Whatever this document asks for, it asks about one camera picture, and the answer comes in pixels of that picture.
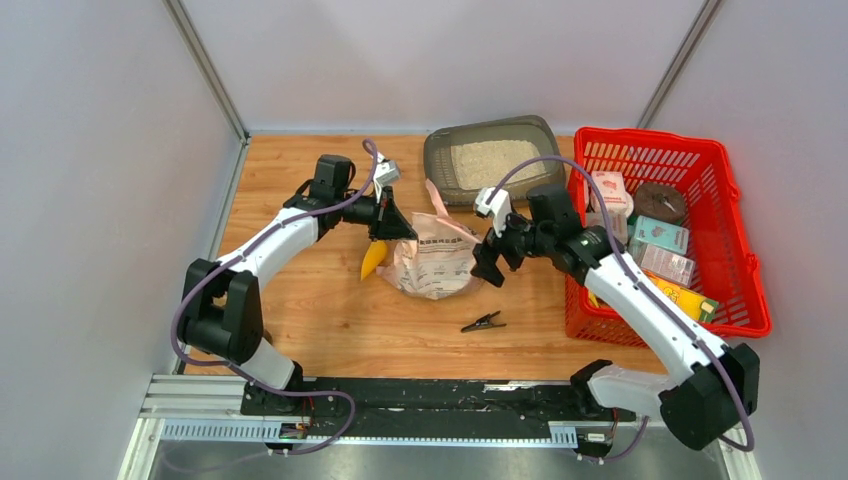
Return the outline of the yellow plastic scoop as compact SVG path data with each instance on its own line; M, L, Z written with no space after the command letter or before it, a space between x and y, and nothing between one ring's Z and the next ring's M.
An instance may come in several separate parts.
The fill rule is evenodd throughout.
M365 280L377 270L388 255L388 243L384 240L372 241L362 259L360 267L360 279Z

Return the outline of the pink cat litter bag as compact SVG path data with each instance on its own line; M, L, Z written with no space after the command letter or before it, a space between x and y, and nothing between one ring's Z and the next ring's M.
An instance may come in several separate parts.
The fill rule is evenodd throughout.
M376 274L399 291L419 298L440 300L478 290L482 281L471 275L476 265L474 247L480 236L453 219L436 186L425 182L434 212L412 214L417 238L393 242Z

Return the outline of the black bag clip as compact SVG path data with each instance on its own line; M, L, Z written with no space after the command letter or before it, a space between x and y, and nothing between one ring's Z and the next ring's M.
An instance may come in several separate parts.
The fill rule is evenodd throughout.
M481 331L493 328L503 328L506 327L505 323L496 323L495 319L501 314L500 310L495 312L488 313L476 319L474 322L462 327L460 329L461 333L470 333L474 331Z

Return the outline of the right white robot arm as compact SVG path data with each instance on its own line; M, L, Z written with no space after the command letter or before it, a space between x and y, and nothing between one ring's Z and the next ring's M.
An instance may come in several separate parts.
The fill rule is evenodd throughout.
M754 447L760 359L751 347L735 347L686 315L647 278L602 226L586 227L561 185L528 193L530 215L517 213L500 188L481 190L474 211L492 226L475 246L472 275L496 287L527 258L553 267L610 306L664 365L663 375L596 360L572 375L570 404L579 416L623 409L658 418L684 446L701 450L722 440L742 451Z

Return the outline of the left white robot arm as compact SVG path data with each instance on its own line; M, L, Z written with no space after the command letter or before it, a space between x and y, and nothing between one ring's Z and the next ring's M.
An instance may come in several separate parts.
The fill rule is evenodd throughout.
M313 177L249 241L215 261L192 262L173 320L173 346L210 354L214 364L267 387L267 401L279 413L299 411L306 398L302 369L266 337L261 293L296 255L340 223L366 226L372 241L416 239L394 198L399 167L381 153L372 160L365 184L354 190L353 162L321 156Z

